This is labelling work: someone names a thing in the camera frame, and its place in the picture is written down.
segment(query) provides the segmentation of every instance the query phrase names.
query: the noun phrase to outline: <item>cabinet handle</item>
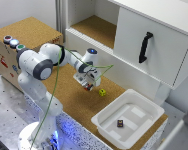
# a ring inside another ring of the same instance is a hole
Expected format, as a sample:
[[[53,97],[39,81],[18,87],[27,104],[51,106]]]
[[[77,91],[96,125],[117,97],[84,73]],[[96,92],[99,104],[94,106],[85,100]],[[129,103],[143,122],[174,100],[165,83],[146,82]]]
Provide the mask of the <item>cabinet handle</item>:
[[[147,32],[146,36],[143,39],[141,52],[140,52],[140,56],[139,56],[140,64],[143,63],[144,61],[146,61],[146,59],[147,59],[147,57],[145,56],[145,52],[146,52],[146,48],[147,48],[147,44],[148,44],[148,39],[150,39],[151,37],[153,37],[153,34],[150,32]]]

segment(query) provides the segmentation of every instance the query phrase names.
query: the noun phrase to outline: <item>drawer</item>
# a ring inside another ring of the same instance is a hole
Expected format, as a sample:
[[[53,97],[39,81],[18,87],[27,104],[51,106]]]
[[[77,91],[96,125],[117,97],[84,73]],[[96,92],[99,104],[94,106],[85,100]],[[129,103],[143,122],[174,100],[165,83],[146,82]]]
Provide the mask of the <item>drawer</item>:
[[[147,32],[147,59],[139,63],[142,43]],[[174,85],[188,51],[188,36],[153,20],[120,8],[114,55],[140,68],[161,81]]]

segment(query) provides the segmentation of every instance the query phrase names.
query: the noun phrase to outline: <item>yellow object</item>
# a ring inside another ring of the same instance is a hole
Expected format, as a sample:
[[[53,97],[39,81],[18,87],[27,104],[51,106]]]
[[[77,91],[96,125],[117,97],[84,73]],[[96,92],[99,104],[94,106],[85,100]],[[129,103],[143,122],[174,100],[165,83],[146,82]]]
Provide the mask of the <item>yellow object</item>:
[[[106,91],[104,89],[99,90],[100,96],[106,95]]]

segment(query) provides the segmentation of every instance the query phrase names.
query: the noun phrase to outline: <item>brown box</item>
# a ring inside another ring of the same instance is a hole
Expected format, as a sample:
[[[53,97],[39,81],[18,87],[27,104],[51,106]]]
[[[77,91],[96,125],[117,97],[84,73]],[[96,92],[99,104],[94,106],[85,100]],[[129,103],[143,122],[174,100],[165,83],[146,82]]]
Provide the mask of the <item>brown box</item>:
[[[30,17],[0,29],[0,74],[19,90],[18,75],[21,70],[16,61],[16,50],[4,44],[3,38],[12,36],[20,44],[36,52],[45,43],[63,44],[63,35],[41,21]]]

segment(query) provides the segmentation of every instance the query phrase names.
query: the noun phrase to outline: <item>white tray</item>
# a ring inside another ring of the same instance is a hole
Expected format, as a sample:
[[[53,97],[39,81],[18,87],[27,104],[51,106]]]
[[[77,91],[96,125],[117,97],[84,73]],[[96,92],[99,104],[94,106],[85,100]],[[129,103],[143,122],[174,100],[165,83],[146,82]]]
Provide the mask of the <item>white tray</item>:
[[[162,116],[164,109],[134,90],[127,90],[91,121],[99,133],[120,149],[131,148]],[[117,127],[117,120],[124,126]]]

